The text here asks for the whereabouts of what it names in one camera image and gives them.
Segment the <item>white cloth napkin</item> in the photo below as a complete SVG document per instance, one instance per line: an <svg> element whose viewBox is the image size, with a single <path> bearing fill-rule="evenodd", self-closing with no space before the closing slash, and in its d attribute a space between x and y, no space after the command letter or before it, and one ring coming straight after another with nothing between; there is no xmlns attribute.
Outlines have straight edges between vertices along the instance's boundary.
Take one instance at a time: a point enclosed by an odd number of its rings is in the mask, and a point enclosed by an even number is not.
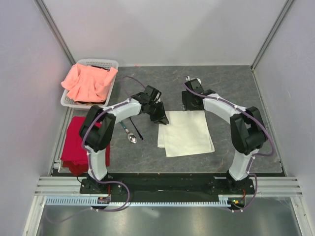
<svg viewBox="0 0 315 236"><path fill-rule="evenodd" d="M167 111L169 124L158 127L157 146L167 157L215 151L204 111Z"/></svg>

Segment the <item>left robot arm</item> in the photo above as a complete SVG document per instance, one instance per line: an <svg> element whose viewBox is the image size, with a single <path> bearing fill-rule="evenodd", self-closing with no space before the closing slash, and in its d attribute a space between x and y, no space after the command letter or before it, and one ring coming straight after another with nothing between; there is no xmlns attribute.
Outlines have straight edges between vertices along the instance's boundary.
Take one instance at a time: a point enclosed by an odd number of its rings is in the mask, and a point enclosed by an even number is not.
<svg viewBox="0 0 315 236"><path fill-rule="evenodd" d="M121 103L108 107L93 105L89 109L79 135L82 138L82 148L87 152L88 174L93 178L91 188L96 193L104 193L108 188L108 181L104 179L108 174L105 151L117 123L139 114L148 114L156 124L169 124L160 96L158 89L146 86L143 92Z"/></svg>

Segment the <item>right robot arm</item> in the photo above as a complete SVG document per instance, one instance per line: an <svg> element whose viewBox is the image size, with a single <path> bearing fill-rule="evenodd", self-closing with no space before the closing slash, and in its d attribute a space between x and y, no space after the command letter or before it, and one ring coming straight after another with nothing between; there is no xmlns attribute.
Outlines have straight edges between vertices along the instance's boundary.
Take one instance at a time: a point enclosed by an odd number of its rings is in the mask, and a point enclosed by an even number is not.
<svg viewBox="0 0 315 236"><path fill-rule="evenodd" d="M207 111L230 125L235 154L227 172L225 187L230 193L243 188L242 180L250 173L254 156L269 139L260 111L256 107L243 107L229 102L211 89L204 90L198 78L185 77L182 102L185 111Z"/></svg>

